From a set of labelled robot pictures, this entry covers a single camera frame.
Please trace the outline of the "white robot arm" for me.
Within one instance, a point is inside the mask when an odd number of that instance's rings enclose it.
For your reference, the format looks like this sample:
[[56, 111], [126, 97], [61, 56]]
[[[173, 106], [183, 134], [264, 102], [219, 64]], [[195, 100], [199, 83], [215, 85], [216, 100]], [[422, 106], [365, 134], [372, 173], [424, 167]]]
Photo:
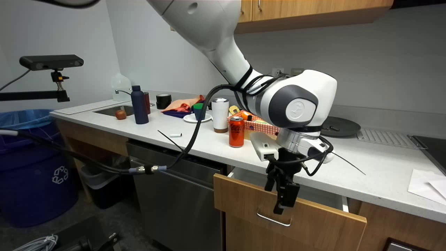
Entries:
[[277, 192], [276, 214], [291, 208], [300, 189], [293, 175], [311, 159], [325, 163], [333, 150], [321, 131], [332, 109], [337, 81], [317, 69], [294, 76], [255, 71], [234, 40], [241, 0], [146, 1], [208, 57], [243, 109], [280, 128], [277, 149], [264, 156], [269, 162], [265, 188]]

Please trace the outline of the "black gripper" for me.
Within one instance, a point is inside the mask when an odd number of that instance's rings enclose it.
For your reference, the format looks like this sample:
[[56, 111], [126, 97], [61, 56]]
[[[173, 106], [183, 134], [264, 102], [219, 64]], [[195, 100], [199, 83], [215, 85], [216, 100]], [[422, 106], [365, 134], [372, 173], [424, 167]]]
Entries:
[[269, 162], [266, 174], [268, 181], [265, 184], [266, 191], [276, 189], [277, 201], [273, 208], [276, 214], [282, 214], [286, 208], [293, 208], [300, 191], [300, 185], [293, 181], [296, 173], [301, 170], [300, 153], [291, 153], [284, 148], [279, 149], [279, 157], [268, 155]]

